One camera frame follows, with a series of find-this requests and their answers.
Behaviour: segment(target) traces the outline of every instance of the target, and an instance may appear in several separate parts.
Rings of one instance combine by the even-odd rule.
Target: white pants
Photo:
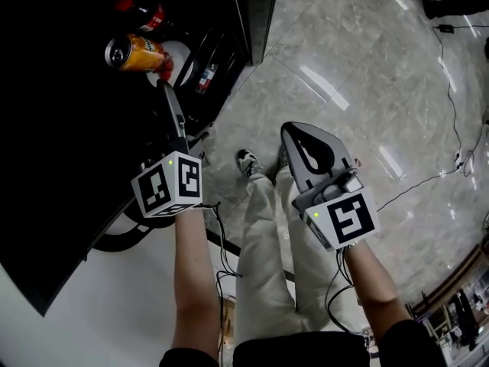
[[[338,270],[336,252],[327,252],[309,227],[299,218],[291,202],[299,191],[284,167],[277,175],[283,211],[287,216],[295,274],[296,303],[287,289],[280,258],[275,223],[275,194],[264,175],[250,177],[251,195],[244,217],[244,235],[236,279],[235,344],[250,339],[286,336],[311,331],[340,330],[325,309],[328,286]],[[329,291],[329,298],[343,288],[341,274]],[[352,290],[341,293],[331,312],[350,330],[360,330],[355,320],[359,310]]]

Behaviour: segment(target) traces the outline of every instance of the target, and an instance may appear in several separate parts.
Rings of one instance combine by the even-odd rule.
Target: red bottle
[[[165,11],[157,2],[117,0],[114,8],[124,12],[125,22],[129,26],[141,31],[152,31],[160,27],[165,19]]]

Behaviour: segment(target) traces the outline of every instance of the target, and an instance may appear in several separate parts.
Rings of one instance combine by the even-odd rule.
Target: white cube
[[[328,250],[344,248],[380,231],[374,195],[367,187],[311,206],[303,219]]]
[[[172,152],[131,185],[144,217],[174,216],[202,202],[201,160]]]

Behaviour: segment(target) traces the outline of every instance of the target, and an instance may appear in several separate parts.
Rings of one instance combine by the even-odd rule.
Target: black sleeve
[[[219,367],[207,353],[190,348],[176,348],[167,351],[161,359],[160,367],[198,365],[199,367]]]
[[[379,342],[382,367],[444,367],[442,350],[421,323],[405,320],[392,326]]]

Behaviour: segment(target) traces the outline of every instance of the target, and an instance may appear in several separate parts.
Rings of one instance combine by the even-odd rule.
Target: black shoe
[[[425,10],[425,15],[428,19],[433,19],[436,17],[435,10],[433,9],[432,0],[423,0],[423,8]]]

